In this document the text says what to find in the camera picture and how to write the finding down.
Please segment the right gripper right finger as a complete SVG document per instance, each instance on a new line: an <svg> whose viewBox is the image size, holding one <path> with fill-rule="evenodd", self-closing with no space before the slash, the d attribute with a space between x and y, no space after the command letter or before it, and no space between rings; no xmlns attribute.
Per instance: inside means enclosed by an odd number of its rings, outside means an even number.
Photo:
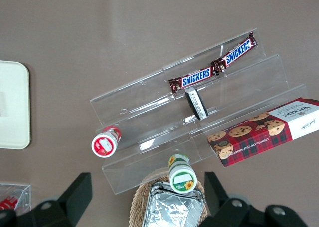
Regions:
<svg viewBox="0 0 319 227"><path fill-rule="evenodd" d="M306 227L291 208L269 205L260 211L241 198L229 197L214 172L204 177L205 199L211 213L201 227Z"/></svg>

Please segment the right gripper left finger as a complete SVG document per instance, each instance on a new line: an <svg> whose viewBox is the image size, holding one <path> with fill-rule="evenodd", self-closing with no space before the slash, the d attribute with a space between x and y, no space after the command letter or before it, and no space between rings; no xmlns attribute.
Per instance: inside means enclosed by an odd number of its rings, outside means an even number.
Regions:
<svg viewBox="0 0 319 227"><path fill-rule="evenodd" d="M74 227L93 196L90 172L81 173L57 200L48 200L17 216L15 210L1 210L2 227Z"/></svg>

